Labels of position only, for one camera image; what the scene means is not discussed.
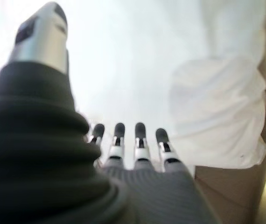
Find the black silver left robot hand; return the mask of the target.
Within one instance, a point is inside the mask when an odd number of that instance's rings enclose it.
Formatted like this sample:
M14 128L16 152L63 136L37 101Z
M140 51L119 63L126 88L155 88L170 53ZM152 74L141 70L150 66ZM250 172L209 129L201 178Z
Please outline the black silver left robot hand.
M135 127L134 168L124 168L125 126L115 126L101 167L104 126L75 110L68 24L49 2L18 29L0 70L0 224L218 224L167 132L156 131L154 169L144 124Z

